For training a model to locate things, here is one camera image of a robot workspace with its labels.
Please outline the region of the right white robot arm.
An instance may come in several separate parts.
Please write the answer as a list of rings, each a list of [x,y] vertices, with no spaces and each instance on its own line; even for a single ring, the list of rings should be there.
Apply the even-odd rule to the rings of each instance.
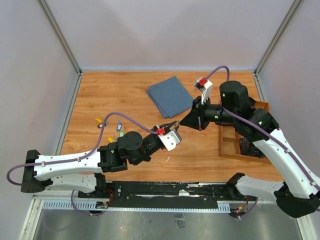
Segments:
[[[320,178],[293,150],[280,125],[263,108],[256,108],[246,86],[229,80],[219,86],[220,104],[212,104],[213,83],[199,78],[194,83],[201,95],[192,102],[182,126],[203,131],[209,123],[229,124],[258,148],[281,174],[282,181],[268,181],[236,173],[227,182],[232,200],[252,196],[273,203],[287,215],[300,218],[320,209]]]

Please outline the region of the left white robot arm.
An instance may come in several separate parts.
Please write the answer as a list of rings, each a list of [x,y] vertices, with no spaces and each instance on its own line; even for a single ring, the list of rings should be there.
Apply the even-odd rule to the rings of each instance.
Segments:
[[[49,189],[76,190],[101,198],[107,193],[104,173],[125,171],[128,165],[149,162],[158,150],[172,151],[182,141],[178,128],[179,122],[173,121],[154,126],[156,133],[146,137],[129,131],[116,142],[92,152],[48,156],[29,150],[20,190],[28,194]]]

